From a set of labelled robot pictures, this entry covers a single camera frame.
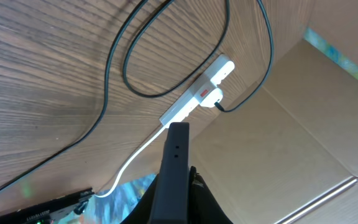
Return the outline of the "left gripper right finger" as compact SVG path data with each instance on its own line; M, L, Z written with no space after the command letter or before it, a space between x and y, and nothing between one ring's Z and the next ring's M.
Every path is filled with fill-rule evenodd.
M232 224L194 166L190 168L189 190L189 223Z

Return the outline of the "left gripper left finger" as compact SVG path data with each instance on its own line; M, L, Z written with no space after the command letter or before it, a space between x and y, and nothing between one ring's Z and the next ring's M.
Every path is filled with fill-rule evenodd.
M149 223L187 223L189 192L188 123L171 123L155 188Z

